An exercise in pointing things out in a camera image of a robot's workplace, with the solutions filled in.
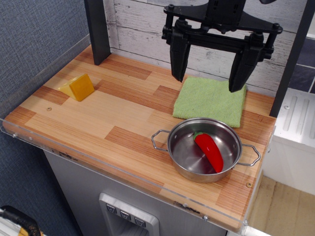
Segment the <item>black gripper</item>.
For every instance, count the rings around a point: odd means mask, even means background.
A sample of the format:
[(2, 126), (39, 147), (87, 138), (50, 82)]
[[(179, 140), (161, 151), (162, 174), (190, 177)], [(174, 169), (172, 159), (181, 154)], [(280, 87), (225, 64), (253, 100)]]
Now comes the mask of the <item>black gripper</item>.
[(236, 53), (229, 91), (243, 88), (258, 62), (270, 59), (273, 44), (283, 29), (244, 11), (243, 0), (210, 0), (203, 5), (164, 8), (162, 38), (170, 44), (172, 76), (182, 82), (190, 45)]

